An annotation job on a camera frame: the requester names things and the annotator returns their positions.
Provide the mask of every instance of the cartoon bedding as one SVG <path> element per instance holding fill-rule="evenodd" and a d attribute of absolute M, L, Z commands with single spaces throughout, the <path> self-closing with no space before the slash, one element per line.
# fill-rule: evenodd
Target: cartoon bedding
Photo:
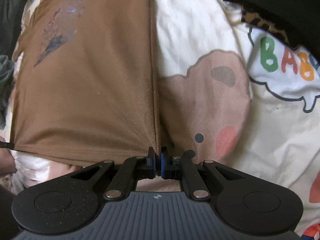
<path fill-rule="evenodd" d="M 14 58 L 12 192 L 166 145 L 290 188 L 304 204 L 297 233 L 319 238 L 320 63 L 241 23 L 240 6 L 28 0 Z"/>

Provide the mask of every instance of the bed sheet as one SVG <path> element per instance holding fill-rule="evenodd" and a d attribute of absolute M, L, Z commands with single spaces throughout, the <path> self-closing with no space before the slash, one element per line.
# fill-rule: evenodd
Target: bed sheet
<path fill-rule="evenodd" d="M 29 0 L 22 31 L 36 6 Z M 310 236 L 320 223 L 320 63 L 304 49 L 291 51 L 268 33 L 241 23 L 241 8 L 222 0 L 155 0 L 160 77 L 186 76 L 198 60 L 213 52 L 232 52 L 251 78 L 246 125 L 226 164 L 296 192 L 304 214 L 296 231 Z M 20 55 L 15 72 L 20 67 Z M 12 105 L 2 135 L 10 137 Z M 57 163 L 12 151 L 17 185 L 43 182 Z M 78 167 L 63 166 L 63 172 Z M 177 190 L 172 182 L 140 182 L 140 189 Z"/>

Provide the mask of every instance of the black outline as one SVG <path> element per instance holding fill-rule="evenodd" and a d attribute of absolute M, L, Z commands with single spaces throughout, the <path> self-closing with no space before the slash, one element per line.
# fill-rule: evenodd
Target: black outline
<path fill-rule="evenodd" d="M 252 40 L 251 33 L 252 33 L 252 27 L 249 28 L 248 38 L 249 38 L 249 40 L 250 40 L 250 42 L 251 42 L 251 44 L 252 44 L 252 47 L 254 47 L 254 42 L 253 42 L 253 40 Z M 256 81 L 256 80 L 254 80 L 254 79 L 253 79 L 252 77 L 250 77 L 250 76 L 249 76 L 249 78 L 250 78 L 250 81 L 253 82 L 253 83 L 256 83 L 256 84 L 258 84 L 258 85 L 264 85 L 264 86 L 266 87 L 267 91 L 268 91 L 271 95 L 273 95 L 274 97 L 276 97 L 276 98 L 278 98 L 278 99 L 280 99 L 280 100 L 287 101 L 287 102 L 297 102 L 297 101 L 302 101 L 302 100 L 303 100 L 303 101 L 304 101 L 303 112 L 305 112 L 306 114 L 309 114 L 309 113 L 311 113 L 311 112 L 313 111 L 313 109 L 314 109 L 315 106 L 316 106 L 316 101 L 317 101 L 317 99 L 320 98 L 320 95 L 315 96 L 315 99 L 314 99 L 314 101 L 313 101 L 312 107 L 310 108 L 310 110 L 306 110 L 307 103 L 306 103 L 306 100 L 305 100 L 304 96 L 302 96 L 302 97 L 300 97 L 300 98 L 297 98 L 297 99 L 295 99 L 295 98 L 283 98 L 282 96 L 280 96 L 280 95 L 272 92 L 271 89 L 268 87 L 268 83 L 267 83 L 267 82 L 259 82 L 259 81 Z"/>

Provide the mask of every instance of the black dot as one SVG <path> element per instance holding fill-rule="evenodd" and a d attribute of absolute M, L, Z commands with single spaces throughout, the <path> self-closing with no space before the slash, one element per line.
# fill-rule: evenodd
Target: black dot
<path fill-rule="evenodd" d="M 183 156 L 192 159 L 196 156 L 196 152 L 193 150 L 187 150 L 183 153 Z"/>
<path fill-rule="evenodd" d="M 201 133 L 197 133 L 195 136 L 195 140 L 197 143 L 202 143 L 203 142 L 203 135 Z"/>

